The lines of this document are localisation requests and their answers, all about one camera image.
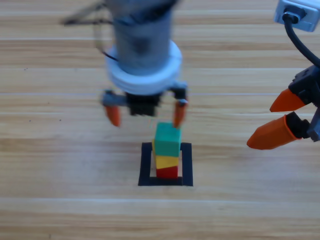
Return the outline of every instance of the wooden table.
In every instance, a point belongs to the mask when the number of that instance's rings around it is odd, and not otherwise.
[[[175,12],[194,187],[138,186],[141,143],[173,99],[156,119],[124,108],[122,128],[109,124],[92,28],[59,25],[89,3],[0,1],[0,239],[318,240],[319,144],[246,145],[283,116],[271,104],[311,65],[273,23],[277,0],[184,0]],[[318,30],[297,34],[320,55]],[[109,26],[104,36],[110,46]]]

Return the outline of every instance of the gray cylinder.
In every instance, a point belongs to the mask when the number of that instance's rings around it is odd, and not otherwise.
[[[113,21],[117,59],[123,71],[145,76],[157,72],[169,59],[172,11],[156,21],[141,23],[137,18]]]

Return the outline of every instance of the white ring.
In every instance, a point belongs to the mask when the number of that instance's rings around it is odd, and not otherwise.
[[[116,57],[116,47],[112,46],[108,54]],[[162,93],[173,86],[179,78],[182,59],[180,49],[171,41],[167,64],[154,74],[137,76],[128,74],[119,67],[117,61],[105,57],[107,72],[114,85],[126,93],[144,96]]]

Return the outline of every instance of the toy block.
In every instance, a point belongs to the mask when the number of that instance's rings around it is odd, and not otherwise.
[[[155,155],[179,157],[180,145],[181,129],[174,128],[172,123],[159,122],[154,139]]]
[[[156,170],[156,177],[159,179],[177,179],[178,166],[161,168]]]
[[[176,156],[155,156],[156,169],[166,169],[177,167],[179,165],[179,157]]]

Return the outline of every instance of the red block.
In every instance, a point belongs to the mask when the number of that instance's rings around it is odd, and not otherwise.
[[[159,179],[177,179],[178,166],[161,168],[156,170],[156,177]]]

